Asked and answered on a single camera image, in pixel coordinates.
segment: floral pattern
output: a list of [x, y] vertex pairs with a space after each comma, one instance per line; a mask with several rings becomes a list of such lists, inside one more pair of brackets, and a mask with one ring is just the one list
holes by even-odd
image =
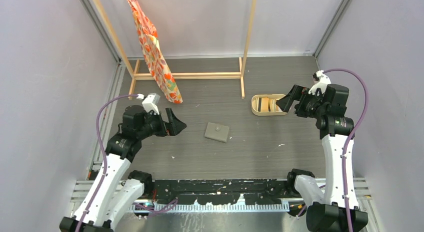
[[150, 74], [168, 101], [181, 104], [183, 99], [180, 91], [159, 48], [156, 27], [144, 14], [137, 0], [127, 1], [132, 9], [139, 42]]

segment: white panel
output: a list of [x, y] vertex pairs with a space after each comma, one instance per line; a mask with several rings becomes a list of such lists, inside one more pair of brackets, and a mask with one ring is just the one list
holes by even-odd
[[[141, 57], [127, 0], [101, 0], [128, 57]], [[138, 0], [165, 56], [243, 53], [251, 0]], [[250, 55], [313, 53], [341, 0], [257, 0]]]
[[[381, 231], [423, 230], [423, 1], [352, 0], [318, 59], [322, 69], [348, 68], [367, 83], [353, 165], [369, 185]], [[341, 72], [328, 76], [349, 87], [347, 116], [356, 121], [362, 87]]]
[[80, 0], [0, 0], [0, 231], [57, 232], [116, 62]]

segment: wooden rack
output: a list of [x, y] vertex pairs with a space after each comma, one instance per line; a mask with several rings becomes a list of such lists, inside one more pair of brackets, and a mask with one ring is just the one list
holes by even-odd
[[[105, 12], [105, 8], [103, 7], [100, 0], [93, 0], [93, 3], [99, 12], [100, 17], [103, 20], [103, 23], [109, 32], [109, 35], [112, 39], [112, 41], [115, 44], [115, 47], [117, 48], [122, 61], [124, 62], [129, 75], [132, 78], [131, 86], [129, 88], [129, 94], [134, 94], [134, 89], [136, 87], [136, 81], [138, 80], [153, 80], [153, 77], [150, 75], [150, 73], [139, 73], [140, 69], [140, 60], [137, 60], [135, 63], [135, 68], [133, 70], [130, 61], [128, 61], [127, 55], [124, 52], [124, 49], [121, 45], [121, 42], [118, 39], [118, 36], [109, 21], [108, 15]], [[245, 82], [244, 82], [244, 75], [245, 75], [245, 67], [246, 67], [246, 58], [248, 56], [248, 49], [249, 49], [249, 43], [250, 43], [250, 36], [252, 32], [252, 25], [253, 25], [253, 19], [255, 15], [255, 8], [256, 8], [256, 0], [252, 0], [251, 8], [250, 8], [250, 16], [249, 16], [249, 24], [247, 28], [247, 36], [246, 36], [246, 44], [244, 45], [244, 53], [243, 58], [238, 58], [239, 63], [239, 71], [237, 72], [184, 72], [184, 73], [172, 73], [173, 77], [176, 80], [179, 79], [239, 79], [240, 85], [241, 85], [241, 94], [242, 98], [244, 98], [245, 94]]]

